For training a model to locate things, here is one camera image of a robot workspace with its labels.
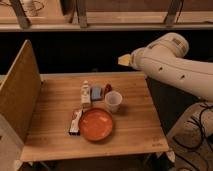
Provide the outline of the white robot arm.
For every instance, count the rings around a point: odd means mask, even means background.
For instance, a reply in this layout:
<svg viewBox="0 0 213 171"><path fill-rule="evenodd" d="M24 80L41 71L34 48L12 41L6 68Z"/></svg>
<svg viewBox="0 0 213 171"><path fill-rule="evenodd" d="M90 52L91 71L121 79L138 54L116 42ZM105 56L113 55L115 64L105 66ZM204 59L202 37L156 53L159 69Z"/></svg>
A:
<svg viewBox="0 0 213 171"><path fill-rule="evenodd" d="M118 64L213 102L213 63L185 59L189 43L170 32L118 58Z"/></svg>

